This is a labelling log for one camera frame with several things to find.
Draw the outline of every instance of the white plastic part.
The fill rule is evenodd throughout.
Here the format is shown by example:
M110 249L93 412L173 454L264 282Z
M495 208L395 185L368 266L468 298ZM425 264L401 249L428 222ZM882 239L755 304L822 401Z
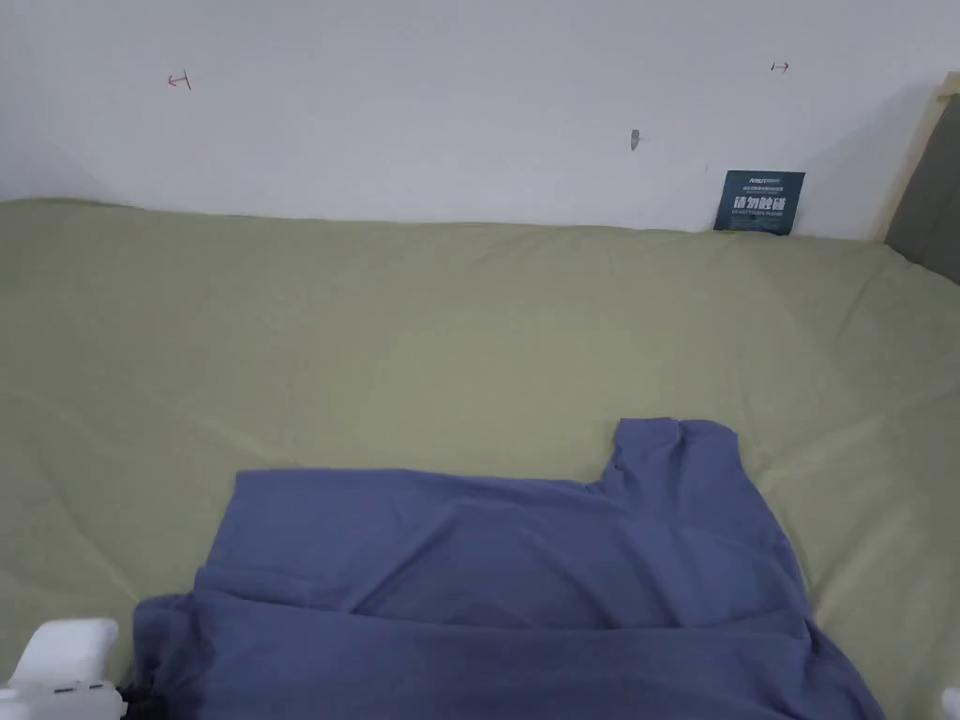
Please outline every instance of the white plastic part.
M0 720L119 720L127 704L102 680L119 634L113 620L54 620L34 633L0 686Z
M126 712L107 682L0 687L0 720L119 720Z
M119 634L107 618L44 623L27 643L10 685L95 683L104 677Z
M949 720L960 720L960 688L948 687L944 690L943 704Z

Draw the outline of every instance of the mattress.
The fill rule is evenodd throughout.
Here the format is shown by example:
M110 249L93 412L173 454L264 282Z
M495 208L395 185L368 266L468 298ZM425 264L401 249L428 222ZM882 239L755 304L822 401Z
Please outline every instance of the mattress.
M960 684L960 287L876 245L0 204L0 675L183 591L241 468L599 479L696 418L891 717Z

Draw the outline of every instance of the red mark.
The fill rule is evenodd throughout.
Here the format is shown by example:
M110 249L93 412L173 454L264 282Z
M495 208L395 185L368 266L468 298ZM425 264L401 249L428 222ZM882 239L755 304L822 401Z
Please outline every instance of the red mark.
M176 87L176 86L177 86L177 83L182 83L182 82L184 82L184 81L186 81L186 88L187 88L188 90L192 90L193 88L190 87L190 81L189 81L189 79L186 77L186 70L183 71L183 77L182 77L182 78L174 78L173 75L171 75L171 76L169 76L169 77L167 78L167 84L170 84L170 85L172 85L173 87Z

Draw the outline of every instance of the dark blue sign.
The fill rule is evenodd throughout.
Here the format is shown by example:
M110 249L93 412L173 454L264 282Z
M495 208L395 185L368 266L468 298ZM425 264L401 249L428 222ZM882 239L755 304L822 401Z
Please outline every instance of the dark blue sign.
M806 173L730 170L715 230L758 230L789 235Z

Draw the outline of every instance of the white wall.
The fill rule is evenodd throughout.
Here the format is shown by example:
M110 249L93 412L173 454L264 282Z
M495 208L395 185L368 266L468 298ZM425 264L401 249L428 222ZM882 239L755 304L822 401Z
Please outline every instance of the white wall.
M864 237L958 28L957 0L0 0L0 198L703 229L726 170L806 170L797 231Z

